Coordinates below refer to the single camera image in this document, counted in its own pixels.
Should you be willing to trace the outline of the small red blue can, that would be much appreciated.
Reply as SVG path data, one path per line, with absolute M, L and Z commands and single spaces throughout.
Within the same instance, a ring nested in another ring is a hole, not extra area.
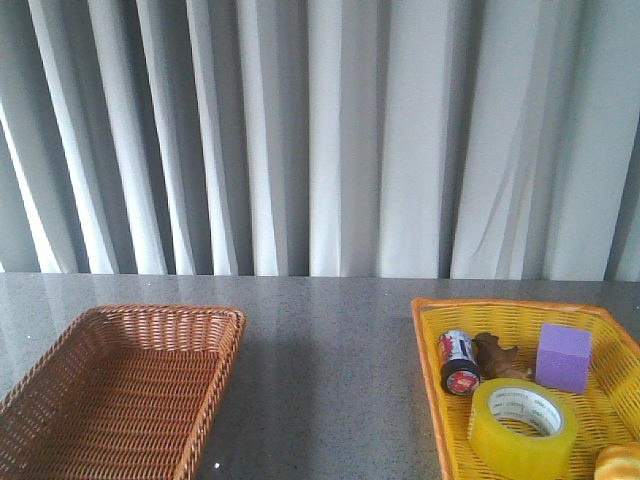
M 481 376 L 471 337 L 461 330 L 448 330 L 438 339 L 441 360 L 441 387 L 449 394 L 470 396 Z

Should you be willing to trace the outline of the brown wicker basket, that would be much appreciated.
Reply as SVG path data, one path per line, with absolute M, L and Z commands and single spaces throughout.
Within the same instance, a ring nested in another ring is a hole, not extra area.
M 194 478 L 246 323 L 230 307 L 84 312 L 2 401 L 2 477 Z

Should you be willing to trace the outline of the purple foam cube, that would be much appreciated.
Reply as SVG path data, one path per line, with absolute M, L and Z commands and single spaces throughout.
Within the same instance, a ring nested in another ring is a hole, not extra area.
M 566 392 L 584 394 L 592 352 L 587 330 L 543 323 L 537 347 L 535 382 Z

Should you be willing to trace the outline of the brown toy animal figure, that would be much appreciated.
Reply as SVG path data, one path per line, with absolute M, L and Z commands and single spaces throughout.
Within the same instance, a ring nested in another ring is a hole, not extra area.
M 512 378 L 530 381 L 533 379 L 531 369 L 526 372 L 514 366 L 518 346 L 504 349 L 499 344 L 499 337 L 489 332 L 482 332 L 473 338 L 476 349 L 476 361 L 485 379 Z

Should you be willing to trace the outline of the yellow bread toy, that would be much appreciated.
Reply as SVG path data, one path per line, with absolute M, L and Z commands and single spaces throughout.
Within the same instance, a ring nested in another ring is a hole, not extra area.
M 639 480 L 639 442 L 631 441 L 613 444 L 598 455 L 595 480 Z

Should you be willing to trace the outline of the grey white curtain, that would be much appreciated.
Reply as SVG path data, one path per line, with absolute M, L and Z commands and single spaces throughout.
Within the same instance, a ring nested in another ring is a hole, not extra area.
M 5 272 L 639 278 L 635 1 L 5 1 Z

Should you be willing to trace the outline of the yellow packing tape roll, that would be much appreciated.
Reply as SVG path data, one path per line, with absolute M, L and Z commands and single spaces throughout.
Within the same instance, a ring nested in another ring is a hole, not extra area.
M 578 435 L 576 415 L 533 382 L 498 378 L 472 396 L 467 437 L 487 467 L 509 479 L 560 479 Z

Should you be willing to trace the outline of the yellow plastic basket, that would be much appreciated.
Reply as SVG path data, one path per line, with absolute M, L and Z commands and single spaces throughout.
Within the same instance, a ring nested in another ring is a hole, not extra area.
M 441 387 L 438 338 L 447 330 L 474 336 L 490 332 L 519 348 L 516 365 L 535 363 L 543 324 L 587 330 L 592 335 L 585 394 L 563 392 L 577 416 L 577 440 L 567 479 L 590 479 L 599 452 L 639 438 L 639 345 L 605 309 L 590 305 L 498 299 L 416 298 L 412 313 L 425 387 L 444 479 L 495 479 L 467 439 L 471 400 Z

